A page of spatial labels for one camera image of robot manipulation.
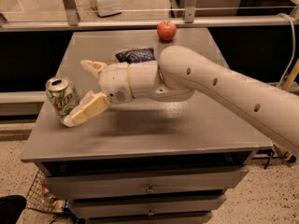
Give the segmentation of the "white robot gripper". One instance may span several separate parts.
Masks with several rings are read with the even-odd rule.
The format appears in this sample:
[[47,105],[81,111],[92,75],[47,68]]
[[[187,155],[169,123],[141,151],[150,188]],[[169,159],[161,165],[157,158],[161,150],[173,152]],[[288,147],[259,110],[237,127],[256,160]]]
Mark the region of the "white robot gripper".
[[102,92],[89,91],[68,115],[62,119],[66,127],[75,127],[107,110],[112,104],[130,103],[149,98],[159,102],[182,102],[190,99],[191,88],[169,88],[156,61],[144,63],[106,63],[82,60],[83,69],[98,79]]

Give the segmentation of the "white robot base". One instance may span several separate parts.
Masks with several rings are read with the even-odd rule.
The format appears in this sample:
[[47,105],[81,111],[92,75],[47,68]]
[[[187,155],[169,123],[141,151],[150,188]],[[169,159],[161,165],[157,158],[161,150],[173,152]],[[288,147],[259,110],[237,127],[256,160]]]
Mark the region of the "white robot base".
[[89,0],[90,7],[99,17],[107,17],[121,12],[121,0]]

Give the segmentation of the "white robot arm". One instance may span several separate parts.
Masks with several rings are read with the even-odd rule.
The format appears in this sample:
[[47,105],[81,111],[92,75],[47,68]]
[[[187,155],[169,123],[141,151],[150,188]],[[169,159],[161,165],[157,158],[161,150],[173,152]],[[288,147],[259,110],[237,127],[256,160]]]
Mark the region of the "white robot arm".
[[107,65],[83,60],[81,65],[97,79],[100,91],[88,92],[62,119],[67,127],[103,113],[111,104],[138,98],[185,101],[200,91],[291,154],[299,153],[299,96],[220,66],[191,49],[167,47],[156,61]]

